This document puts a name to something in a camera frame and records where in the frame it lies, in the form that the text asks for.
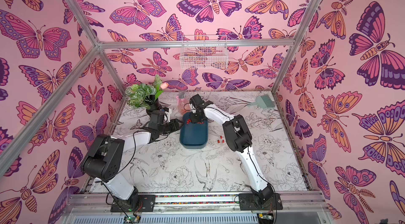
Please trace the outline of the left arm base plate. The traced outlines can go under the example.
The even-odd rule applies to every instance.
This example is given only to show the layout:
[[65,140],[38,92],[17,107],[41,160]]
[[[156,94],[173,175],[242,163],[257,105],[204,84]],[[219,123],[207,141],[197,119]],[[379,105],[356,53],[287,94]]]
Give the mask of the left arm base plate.
[[135,194],[128,200],[122,200],[113,197],[113,203],[110,212],[129,213],[129,212],[153,212],[155,207],[156,195],[154,194]]

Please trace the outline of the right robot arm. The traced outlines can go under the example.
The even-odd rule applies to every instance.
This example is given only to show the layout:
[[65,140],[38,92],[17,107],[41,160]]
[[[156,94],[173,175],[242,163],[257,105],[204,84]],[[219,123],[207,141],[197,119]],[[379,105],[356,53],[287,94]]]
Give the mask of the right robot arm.
[[209,119],[221,125],[227,146],[237,153],[245,168],[253,196],[266,204],[275,195],[274,187],[264,178],[253,150],[253,136],[242,115],[231,115],[218,108],[211,101],[201,104],[190,103],[192,123]]

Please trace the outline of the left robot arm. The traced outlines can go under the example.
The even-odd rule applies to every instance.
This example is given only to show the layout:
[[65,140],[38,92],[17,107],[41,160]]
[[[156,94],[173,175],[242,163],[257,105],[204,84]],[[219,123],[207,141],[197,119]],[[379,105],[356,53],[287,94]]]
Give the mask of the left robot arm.
[[146,125],[123,135],[98,134],[81,163],[81,171],[102,183],[115,199],[129,200],[137,189],[122,174],[124,152],[136,153],[141,147],[157,142],[161,137],[177,132],[182,120],[172,119],[170,111],[154,110]]

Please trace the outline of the teal plastic storage box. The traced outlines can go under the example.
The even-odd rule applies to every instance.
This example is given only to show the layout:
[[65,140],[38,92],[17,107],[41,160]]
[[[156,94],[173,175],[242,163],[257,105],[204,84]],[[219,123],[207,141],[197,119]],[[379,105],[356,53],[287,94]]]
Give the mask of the teal plastic storage box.
[[180,129],[180,144],[186,149],[202,149],[208,142],[208,120],[192,123],[192,112],[183,115],[183,126]]

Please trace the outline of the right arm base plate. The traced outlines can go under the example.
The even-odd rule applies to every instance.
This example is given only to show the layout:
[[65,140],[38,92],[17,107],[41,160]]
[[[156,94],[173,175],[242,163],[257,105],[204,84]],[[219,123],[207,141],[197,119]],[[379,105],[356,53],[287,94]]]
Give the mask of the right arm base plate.
[[240,193],[238,195],[240,210],[250,211],[270,211],[283,210],[279,193],[274,193],[269,198],[261,198],[253,193]]

